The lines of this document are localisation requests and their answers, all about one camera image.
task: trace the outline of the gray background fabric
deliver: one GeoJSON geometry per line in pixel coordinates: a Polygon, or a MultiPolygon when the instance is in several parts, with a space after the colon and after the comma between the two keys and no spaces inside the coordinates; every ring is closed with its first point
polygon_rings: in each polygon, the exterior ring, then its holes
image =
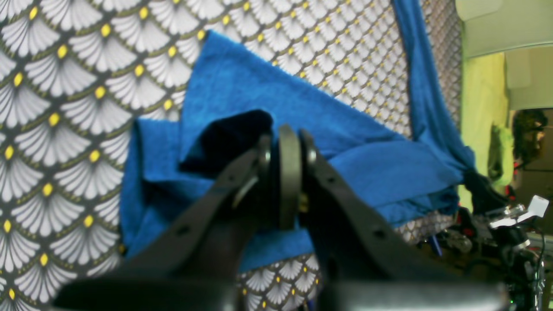
{"type": "MultiPolygon", "coordinates": [[[[460,21],[453,1],[421,4],[457,121],[460,21]]],[[[0,311],[45,309],[120,263],[129,127],[178,119],[207,29],[410,136],[389,0],[0,0],[0,26],[0,311]]],[[[398,232],[414,242],[450,223],[433,213],[398,232]]],[[[310,254],[238,276],[251,310],[290,309],[318,284],[310,254]]]]}

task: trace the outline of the blue towel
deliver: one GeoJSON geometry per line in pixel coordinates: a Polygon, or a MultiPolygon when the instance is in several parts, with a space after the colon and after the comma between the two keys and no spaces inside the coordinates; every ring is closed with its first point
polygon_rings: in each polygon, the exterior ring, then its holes
{"type": "MultiPolygon", "coordinates": [[[[410,62],[427,62],[410,68],[415,141],[210,32],[180,123],[138,119],[133,127],[121,198],[127,256],[152,243],[213,183],[212,175],[182,166],[202,157],[197,150],[202,133],[218,120],[252,110],[269,113],[273,130],[285,123],[307,129],[356,194],[393,226],[434,210],[455,212],[455,186],[473,166],[471,154],[445,109],[429,43],[419,31],[424,30],[420,7],[416,1],[395,3],[410,62]]],[[[240,271],[312,251],[304,229],[260,232],[248,245],[240,271]]]]}

